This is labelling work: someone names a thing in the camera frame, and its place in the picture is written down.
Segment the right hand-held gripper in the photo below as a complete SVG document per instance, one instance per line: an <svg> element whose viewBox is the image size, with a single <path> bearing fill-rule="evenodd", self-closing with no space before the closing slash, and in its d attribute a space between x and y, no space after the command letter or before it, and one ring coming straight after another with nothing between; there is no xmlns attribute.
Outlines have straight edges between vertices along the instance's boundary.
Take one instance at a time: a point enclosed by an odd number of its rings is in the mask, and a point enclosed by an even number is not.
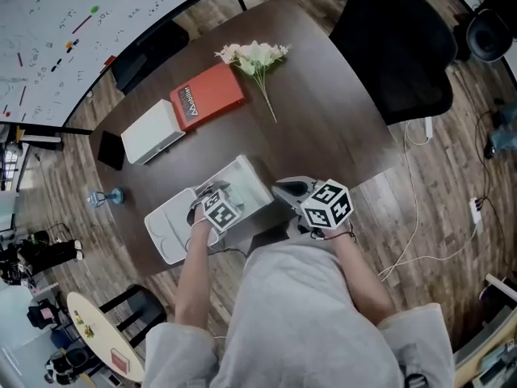
<svg viewBox="0 0 517 388"><path fill-rule="evenodd" d="M304 215L310 227L335 230L354 211L349 190L332 179L319 187L316 187L317 183L308 176L287 177L274 183L271 190L275 198L297 215Z"/></svg>

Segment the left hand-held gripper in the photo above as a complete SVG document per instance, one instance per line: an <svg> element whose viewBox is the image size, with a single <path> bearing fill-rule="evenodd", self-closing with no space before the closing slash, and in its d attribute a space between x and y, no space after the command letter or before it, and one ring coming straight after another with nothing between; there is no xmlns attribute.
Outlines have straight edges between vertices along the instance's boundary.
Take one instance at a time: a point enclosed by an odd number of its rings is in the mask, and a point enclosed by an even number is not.
<svg viewBox="0 0 517 388"><path fill-rule="evenodd" d="M216 180L200 185L196 190L187 189L191 203L187 212L187 224L193 229L198 223L195 211L201 207L201 221L207 221L211 226L208 237L208 252L223 251L224 238L231 226L239 220L239 211L245 206L245 201L236 190L226 190L229 183Z"/></svg>

